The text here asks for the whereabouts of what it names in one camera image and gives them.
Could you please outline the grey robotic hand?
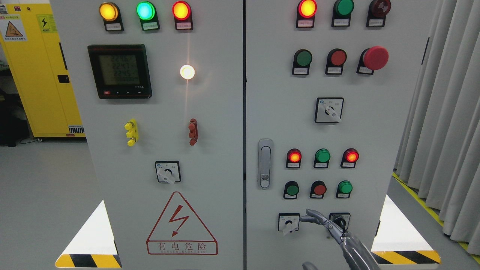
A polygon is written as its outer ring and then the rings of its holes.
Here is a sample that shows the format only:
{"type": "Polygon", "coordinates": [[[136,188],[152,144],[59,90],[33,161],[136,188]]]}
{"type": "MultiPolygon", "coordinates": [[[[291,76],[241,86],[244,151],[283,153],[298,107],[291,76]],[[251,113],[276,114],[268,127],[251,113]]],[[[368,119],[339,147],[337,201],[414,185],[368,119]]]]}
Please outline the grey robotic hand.
{"type": "Polygon", "coordinates": [[[343,256],[351,270],[379,270],[380,267],[371,251],[351,232],[343,231],[340,226],[329,220],[316,210],[306,209],[306,215],[299,218],[300,222],[310,222],[322,225],[329,231],[331,237],[339,244],[343,256]]]}

